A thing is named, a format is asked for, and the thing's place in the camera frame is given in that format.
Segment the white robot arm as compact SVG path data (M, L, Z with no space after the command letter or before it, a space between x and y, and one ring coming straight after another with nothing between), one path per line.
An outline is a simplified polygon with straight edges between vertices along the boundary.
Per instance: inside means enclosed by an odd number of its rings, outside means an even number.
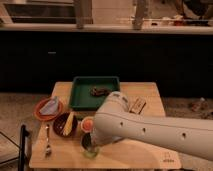
M213 120L140 116L128 109L127 96L111 92L94 115L92 143L122 137L213 161Z

